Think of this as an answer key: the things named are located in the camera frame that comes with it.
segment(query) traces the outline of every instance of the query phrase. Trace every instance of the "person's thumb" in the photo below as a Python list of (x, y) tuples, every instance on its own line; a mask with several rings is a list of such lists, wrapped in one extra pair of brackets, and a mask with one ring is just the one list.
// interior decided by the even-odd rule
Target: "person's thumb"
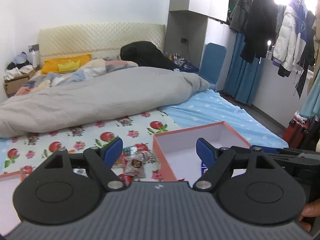
[(305, 205), (301, 215), (304, 217), (320, 216), (320, 199)]

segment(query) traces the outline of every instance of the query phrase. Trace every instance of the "wall socket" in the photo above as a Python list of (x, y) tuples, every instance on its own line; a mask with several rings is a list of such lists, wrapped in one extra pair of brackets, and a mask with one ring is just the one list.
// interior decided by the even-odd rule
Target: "wall socket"
[(182, 43), (182, 44), (188, 43), (188, 39), (186, 39), (186, 38), (181, 38), (181, 39), (180, 39), (180, 43)]
[(29, 52), (37, 51), (37, 50), (39, 50), (39, 44), (30, 45), (30, 46), (28, 46), (28, 48), (29, 48)]

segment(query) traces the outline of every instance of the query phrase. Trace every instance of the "gray ribbed panel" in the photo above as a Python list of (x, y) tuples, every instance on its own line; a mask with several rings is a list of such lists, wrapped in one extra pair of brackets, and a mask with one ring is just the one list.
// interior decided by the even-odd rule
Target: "gray ribbed panel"
[(107, 194), (97, 210), (75, 223), (41, 227), (24, 222), (7, 236), (8, 240), (311, 238), (295, 223), (274, 228), (241, 223), (224, 213), (211, 194), (193, 191), (187, 182), (133, 182), (125, 191)]

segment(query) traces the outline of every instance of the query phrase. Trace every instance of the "black bag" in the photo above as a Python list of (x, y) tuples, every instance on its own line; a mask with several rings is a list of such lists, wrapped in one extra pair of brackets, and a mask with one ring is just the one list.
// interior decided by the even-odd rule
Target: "black bag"
[(174, 70), (178, 66), (165, 57), (162, 52), (150, 41), (137, 41), (121, 48), (122, 60), (133, 61), (139, 66), (157, 67)]

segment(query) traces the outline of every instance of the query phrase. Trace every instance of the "floor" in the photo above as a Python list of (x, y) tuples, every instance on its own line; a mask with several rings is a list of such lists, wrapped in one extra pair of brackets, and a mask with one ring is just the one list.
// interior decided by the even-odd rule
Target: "floor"
[(266, 117), (258, 113), (256, 110), (254, 110), (251, 106), (242, 104), (240, 102), (234, 101), (233, 98), (226, 98), (224, 95), (221, 95), (223, 98), (225, 98), (227, 101), (232, 103), (235, 106), (239, 106), (241, 109), (244, 109), (247, 111), (249, 115), (251, 115), (255, 120), (257, 120), (259, 123), (261, 123), (264, 127), (266, 127), (268, 130), (273, 132), (274, 134), (278, 135), (282, 138), (282, 135), (284, 133), (283, 128), (277, 126), (270, 120), (268, 120)]

